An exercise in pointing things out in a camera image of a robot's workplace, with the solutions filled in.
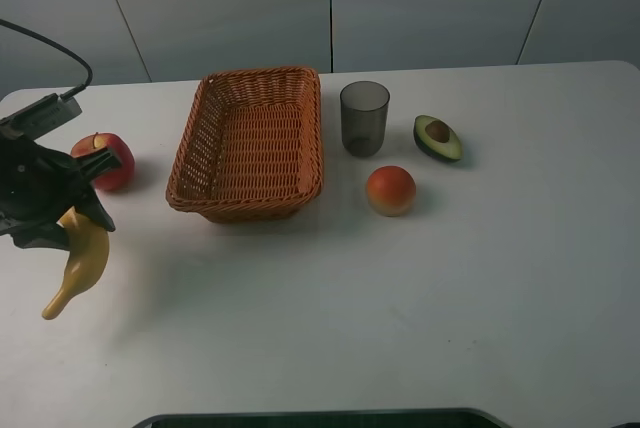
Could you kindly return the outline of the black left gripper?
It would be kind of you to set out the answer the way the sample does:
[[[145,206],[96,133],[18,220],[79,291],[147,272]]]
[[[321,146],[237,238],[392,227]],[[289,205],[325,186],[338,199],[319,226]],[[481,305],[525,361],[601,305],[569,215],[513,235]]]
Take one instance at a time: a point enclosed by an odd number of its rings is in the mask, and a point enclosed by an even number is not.
[[[68,251],[70,238],[58,220],[72,207],[114,232],[115,224],[90,183],[121,167],[119,156],[108,146],[74,161],[24,137],[3,136],[1,234],[11,237],[18,248]]]

